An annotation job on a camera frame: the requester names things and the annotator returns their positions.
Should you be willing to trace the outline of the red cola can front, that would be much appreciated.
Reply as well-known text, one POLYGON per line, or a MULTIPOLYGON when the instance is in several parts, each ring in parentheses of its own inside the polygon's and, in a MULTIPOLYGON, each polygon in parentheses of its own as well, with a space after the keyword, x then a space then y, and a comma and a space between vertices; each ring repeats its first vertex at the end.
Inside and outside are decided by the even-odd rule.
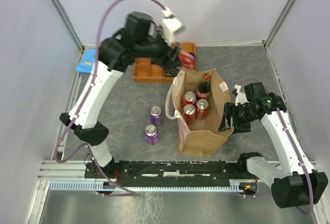
POLYGON ((184 50, 181 50, 179 53, 179 59, 183 67, 188 69, 194 69, 196 66, 196 58, 193 53, 188 53, 184 50))

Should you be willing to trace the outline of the red cola can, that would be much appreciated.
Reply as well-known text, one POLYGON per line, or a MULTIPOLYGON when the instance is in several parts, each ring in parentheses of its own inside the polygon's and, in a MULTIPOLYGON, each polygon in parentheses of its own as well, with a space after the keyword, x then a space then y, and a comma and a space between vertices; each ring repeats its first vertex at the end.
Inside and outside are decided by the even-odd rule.
POLYGON ((209 110, 209 103, 206 99, 199 99, 195 105, 196 108, 196 120, 203 120, 207 117, 209 110))
POLYGON ((194 122, 195 115, 196 115, 196 109, 193 104, 186 104, 183 107, 183 117, 188 125, 191 125, 194 122))
POLYGON ((195 105, 196 103, 196 94, 193 91, 187 91, 183 96, 183 106, 191 104, 195 105))
POLYGON ((193 53, 188 53, 184 50, 181 50, 179 53, 179 59, 183 67, 188 69, 194 69, 196 66, 196 58, 193 53))

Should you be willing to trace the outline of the tan canvas tote bag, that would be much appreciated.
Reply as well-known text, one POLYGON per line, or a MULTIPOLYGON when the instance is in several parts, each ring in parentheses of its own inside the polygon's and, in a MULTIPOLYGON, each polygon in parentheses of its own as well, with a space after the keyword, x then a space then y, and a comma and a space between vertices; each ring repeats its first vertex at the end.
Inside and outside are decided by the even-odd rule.
POLYGON ((178 154, 209 157, 227 141, 234 129, 218 131, 224 104, 227 102, 230 102, 228 86, 215 69, 199 73, 193 70, 180 70, 172 81, 164 108, 167 118, 177 120, 178 154), (197 91, 205 74, 210 75, 208 114, 203 120, 194 120, 192 124, 187 124, 183 115, 184 94, 187 91, 197 91))

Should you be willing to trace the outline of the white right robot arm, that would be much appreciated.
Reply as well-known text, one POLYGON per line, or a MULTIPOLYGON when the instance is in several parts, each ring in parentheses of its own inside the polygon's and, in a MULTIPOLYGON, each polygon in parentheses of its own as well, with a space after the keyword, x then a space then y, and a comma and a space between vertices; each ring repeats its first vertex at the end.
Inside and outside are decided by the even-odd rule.
POLYGON ((239 176, 249 178, 254 175, 262 180, 280 208, 305 205, 312 208, 321 199, 328 177, 325 172, 318 172, 305 155, 281 96, 268 93, 261 82, 244 87, 235 85, 233 94, 235 101, 225 103, 219 130, 247 133, 251 130, 251 123, 259 120, 279 158, 279 166, 275 167, 260 153, 242 153, 236 166, 239 176))

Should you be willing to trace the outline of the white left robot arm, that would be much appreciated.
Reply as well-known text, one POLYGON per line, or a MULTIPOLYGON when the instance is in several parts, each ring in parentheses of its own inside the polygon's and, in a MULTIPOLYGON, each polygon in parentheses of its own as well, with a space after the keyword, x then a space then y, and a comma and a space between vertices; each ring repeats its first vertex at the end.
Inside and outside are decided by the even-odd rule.
POLYGON ((96 172, 104 178, 113 174, 114 165, 106 144, 109 130, 97 118, 114 85, 136 58, 150 58, 165 70, 182 66, 181 47, 172 44, 175 35, 184 29, 184 23, 169 11, 164 15, 157 34, 152 36, 149 34, 152 17, 142 12, 130 13, 125 26, 101 42, 92 73, 76 105, 60 115, 60 121, 87 143, 90 154, 98 162, 96 172))

